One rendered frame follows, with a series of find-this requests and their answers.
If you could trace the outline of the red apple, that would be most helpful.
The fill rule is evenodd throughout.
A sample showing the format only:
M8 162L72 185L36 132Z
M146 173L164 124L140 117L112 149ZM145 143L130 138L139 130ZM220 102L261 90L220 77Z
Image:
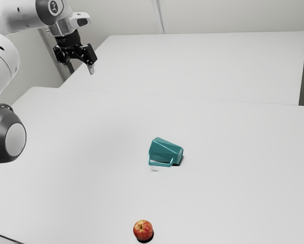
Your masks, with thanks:
M134 236L140 241L152 238L154 230L152 224L147 220L139 220L133 226Z

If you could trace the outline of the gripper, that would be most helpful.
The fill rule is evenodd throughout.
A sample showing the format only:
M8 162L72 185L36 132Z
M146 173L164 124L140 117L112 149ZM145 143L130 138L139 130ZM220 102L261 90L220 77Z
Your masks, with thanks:
M71 47L76 45L75 54L77 59L86 64L91 75L95 73L94 65L98 58L91 44L81 46L81 38L78 30L74 30L68 35L54 38L57 45L53 47L53 52L58 63L67 65L71 59L69 55Z

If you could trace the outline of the teal faceted mug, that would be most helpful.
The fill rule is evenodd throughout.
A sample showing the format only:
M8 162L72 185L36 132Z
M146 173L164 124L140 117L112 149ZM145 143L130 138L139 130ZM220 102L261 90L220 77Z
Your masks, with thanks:
M182 147L156 137L148 151L148 164L158 167L179 166L183 160L183 152Z

